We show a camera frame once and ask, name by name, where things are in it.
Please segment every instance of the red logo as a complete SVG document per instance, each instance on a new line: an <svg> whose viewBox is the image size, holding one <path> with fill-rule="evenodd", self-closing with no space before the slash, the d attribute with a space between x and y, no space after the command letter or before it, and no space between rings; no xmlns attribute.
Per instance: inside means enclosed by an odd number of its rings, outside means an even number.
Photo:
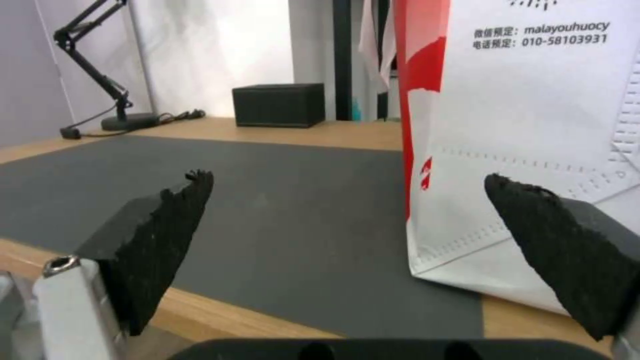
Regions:
<svg viewBox="0 0 640 360"><path fill-rule="evenodd" d="M431 163L433 158L429 158L427 162L422 166L422 170L420 171L420 175L424 176L422 181L420 182L420 188L422 191L427 190L429 188L429 183L431 182Z"/></svg>

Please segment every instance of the white cloth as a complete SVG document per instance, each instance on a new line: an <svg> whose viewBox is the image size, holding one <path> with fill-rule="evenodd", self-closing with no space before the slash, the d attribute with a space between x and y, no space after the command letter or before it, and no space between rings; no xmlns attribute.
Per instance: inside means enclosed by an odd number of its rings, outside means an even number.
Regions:
<svg viewBox="0 0 640 360"><path fill-rule="evenodd" d="M393 1L389 4L389 13L384 27L382 40L382 63L378 61L378 41L376 38L376 26L373 19L373 7L371 0L364 0L362 8L362 23L360 26L360 43L358 52L369 73L375 90L381 94L389 90L389 78L391 63L396 56L396 31L394 29Z"/></svg>

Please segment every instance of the black lamp arm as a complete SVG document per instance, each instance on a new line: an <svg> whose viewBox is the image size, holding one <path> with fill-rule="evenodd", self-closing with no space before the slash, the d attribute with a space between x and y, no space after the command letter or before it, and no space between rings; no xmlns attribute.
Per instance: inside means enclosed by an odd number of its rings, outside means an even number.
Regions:
<svg viewBox="0 0 640 360"><path fill-rule="evenodd" d="M116 0L116 3L108 8L95 20L82 22L96 10L98 10L108 0L96 0L85 11L71 20L66 26L57 30L53 34L53 39L60 49L67 53L100 87L116 101L118 119L125 120L125 109L133 104L128 100L129 91L119 85L106 75L96 69L82 54L76 50L76 44L80 39L96 27L100 26L106 19L116 13L120 8L126 6L127 0Z"/></svg>

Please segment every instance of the white shopping bag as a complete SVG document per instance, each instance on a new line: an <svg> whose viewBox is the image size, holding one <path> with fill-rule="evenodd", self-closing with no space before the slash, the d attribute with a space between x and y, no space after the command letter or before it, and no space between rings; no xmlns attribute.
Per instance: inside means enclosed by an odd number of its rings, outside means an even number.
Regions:
<svg viewBox="0 0 640 360"><path fill-rule="evenodd" d="M412 274L563 312L483 179L588 201L640 234L640 1L394 10Z"/></svg>

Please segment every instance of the wooden desk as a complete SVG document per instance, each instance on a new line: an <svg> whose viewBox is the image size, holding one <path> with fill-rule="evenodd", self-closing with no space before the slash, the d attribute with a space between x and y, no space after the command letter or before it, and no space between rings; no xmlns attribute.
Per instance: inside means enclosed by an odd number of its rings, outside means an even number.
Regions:
<svg viewBox="0 0 640 360"><path fill-rule="evenodd" d="M402 148L400 124L325 122L311 129L237 128L232 119L204 119L169 124L126 136L288 143L355 149ZM0 149L0 164L100 141L55 139ZM36 279L52 252L0 239L0 269ZM576 343L610 356L611 339L593 341L572 319L532 307L484 296L484 335L487 338L545 338ZM256 313L192 293L169 289L152 325L192 341L211 338L335 338L318 329Z"/></svg>

